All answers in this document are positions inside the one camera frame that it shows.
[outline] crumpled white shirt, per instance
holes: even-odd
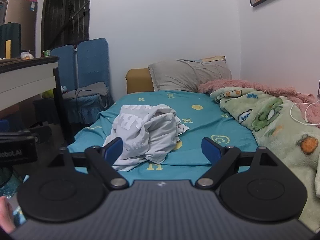
[[[103,146],[116,137],[123,141],[123,151],[115,161],[117,171],[129,171],[139,163],[160,164],[189,127],[182,124],[175,110],[167,105],[124,105],[112,124]]]

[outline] blanket with cartoon pattern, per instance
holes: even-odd
[[[293,103],[286,97],[240,87],[221,88],[210,97],[223,111],[250,129],[258,145],[269,148],[303,182],[308,200],[300,220],[317,231],[320,227],[319,128],[292,119]],[[292,116],[306,123],[296,105]]]

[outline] pillow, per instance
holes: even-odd
[[[225,56],[199,60],[167,60],[148,66],[153,87],[158,90],[197,92],[200,84],[216,79],[231,79]]]

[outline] refrigerator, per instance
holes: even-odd
[[[37,2],[8,0],[0,9],[0,25],[12,22],[21,24],[21,50],[30,50],[35,56]]]

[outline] wall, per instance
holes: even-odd
[[[317,94],[320,0],[237,0],[241,78]]]
[[[91,0],[90,39],[101,37],[115,100],[126,94],[129,69],[161,60],[226,55],[240,75],[236,0]]]
[[[43,1],[38,0],[38,10],[36,18],[36,57],[41,56],[41,19],[42,19],[42,9]]]

